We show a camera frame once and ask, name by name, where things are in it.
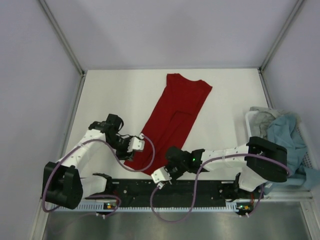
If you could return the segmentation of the red t shirt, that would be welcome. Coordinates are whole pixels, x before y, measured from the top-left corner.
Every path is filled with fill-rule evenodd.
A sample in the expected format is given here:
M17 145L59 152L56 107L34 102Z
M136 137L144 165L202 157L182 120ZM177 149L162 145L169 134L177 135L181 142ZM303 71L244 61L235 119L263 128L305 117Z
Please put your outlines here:
M183 147L211 90L212 86L203 80L167 74L166 87L142 129L155 147L153 163L143 171L145 174L167 165L165 155L170 147Z

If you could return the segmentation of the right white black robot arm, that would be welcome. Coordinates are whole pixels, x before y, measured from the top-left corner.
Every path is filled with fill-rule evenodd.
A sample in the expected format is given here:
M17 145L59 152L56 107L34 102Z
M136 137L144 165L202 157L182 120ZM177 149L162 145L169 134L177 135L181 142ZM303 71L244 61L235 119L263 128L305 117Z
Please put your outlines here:
M172 146L165 158L168 163L164 169L170 180L184 173L213 173L220 181L233 180L233 192L239 198L265 183L284 183L292 174L286 148L257 136L250 137L246 144L222 150L188 152Z

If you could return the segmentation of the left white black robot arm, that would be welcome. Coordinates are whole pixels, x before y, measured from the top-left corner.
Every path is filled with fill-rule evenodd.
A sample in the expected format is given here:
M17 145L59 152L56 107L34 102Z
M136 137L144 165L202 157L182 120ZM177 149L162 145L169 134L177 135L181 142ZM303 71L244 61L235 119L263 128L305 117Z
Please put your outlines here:
M133 135L121 135L123 126L123 120L116 114L109 114L104 121L94 121L72 150L56 162L48 162L43 170L42 202L73 210L90 196L109 198L114 191L108 183L110 176L105 173L81 176L81 172L102 146L109 147L117 160L133 158L143 142Z

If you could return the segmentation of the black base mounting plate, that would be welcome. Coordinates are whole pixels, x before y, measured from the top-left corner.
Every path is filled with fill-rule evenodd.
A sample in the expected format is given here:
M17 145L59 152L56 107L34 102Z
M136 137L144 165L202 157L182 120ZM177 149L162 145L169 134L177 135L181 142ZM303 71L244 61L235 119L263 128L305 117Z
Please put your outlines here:
M115 195L121 199L121 207L149 207L150 197L156 186L146 179L108 179L102 195ZM233 181L199 180L194 206L224 207L226 200L257 200L261 189L253 192L235 188ZM152 200L156 208L188 208L194 196L193 180L177 180L158 190Z

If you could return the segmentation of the light blue t shirt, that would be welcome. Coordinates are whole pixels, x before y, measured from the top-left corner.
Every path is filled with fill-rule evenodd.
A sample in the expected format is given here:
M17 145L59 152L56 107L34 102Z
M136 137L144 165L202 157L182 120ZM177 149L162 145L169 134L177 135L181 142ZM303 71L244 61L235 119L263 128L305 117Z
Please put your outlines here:
M267 182L264 194L268 195L277 187L302 186L310 190L320 184L320 171L303 165L308 148L298 132L297 119L293 114L276 118L266 132L268 141L286 148L287 167L292 175L286 182Z

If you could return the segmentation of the left aluminium frame post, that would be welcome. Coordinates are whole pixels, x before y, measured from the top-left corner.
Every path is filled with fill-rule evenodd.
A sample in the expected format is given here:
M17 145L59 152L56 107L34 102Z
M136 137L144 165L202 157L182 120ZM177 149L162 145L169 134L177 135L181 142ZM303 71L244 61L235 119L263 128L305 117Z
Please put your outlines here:
M85 75L85 70L81 66L78 58L76 57L69 41L67 40L63 30L61 29L58 21L56 20L54 14L52 13L48 3L46 0L37 0L37 3L39 4L39 7L43 11L44 15L46 16L49 24L51 25L53 32L55 33L57 39L59 40L60 44L62 45L65 53L67 54L69 60L71 61L72 65L76 69L76 71L79 73L80 76Z

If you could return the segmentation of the aluminium frame post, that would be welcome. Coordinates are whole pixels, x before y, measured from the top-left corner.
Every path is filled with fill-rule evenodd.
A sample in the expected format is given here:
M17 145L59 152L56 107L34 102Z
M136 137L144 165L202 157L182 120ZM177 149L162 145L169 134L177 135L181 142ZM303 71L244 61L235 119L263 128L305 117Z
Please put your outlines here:
M46 0L37 0L37 3L39 4L39 7L43 11L44 15L46 16L49 24L51 25L53 32L55 33L57 39L59 40L60 44L62 45L65 53L67 54L69 60L71 61L72 65L76 69L76 71L79 73L80 76L85 75L85 70L81 66L78 58L76 57L69 41L67 40L63 30L61 29L58 21L56 20L54 14L52 13L48 3Z
M285 22L283 23L279 33L277 34L275 40L273 41L270 49L268 50L264 60L262 61L262 64L259 67L259 72L262 74L268 65L270 64L271 60L275 56L276 52L278 51L278 48L281 46L282 42L284 41L286 35L288 34L290 28L294 24L295 20L299 16L301 10L303 9L306 0L296 0L295 4L290 11L288 17L286 18Z

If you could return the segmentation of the right aluminium frame post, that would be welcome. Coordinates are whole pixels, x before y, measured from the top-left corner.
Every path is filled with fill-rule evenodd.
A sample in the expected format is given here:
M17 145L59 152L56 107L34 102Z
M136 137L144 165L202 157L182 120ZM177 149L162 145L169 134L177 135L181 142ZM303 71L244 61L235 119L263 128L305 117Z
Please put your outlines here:
M306 0L296 0L295 4L290 11L288 17L286 18L285 22L283 23L279 33L277 34L275 40L273 41L270 49L268 50L264 60L262 61L262 64L259 67L259 72L262 74L268 65L270 64L271 60L275 56L276 52L278 51L278 48L281 46L282 42L284 41L286 35L288 34L290 28L294 24L295 20L299 16L301 10L303 9Z

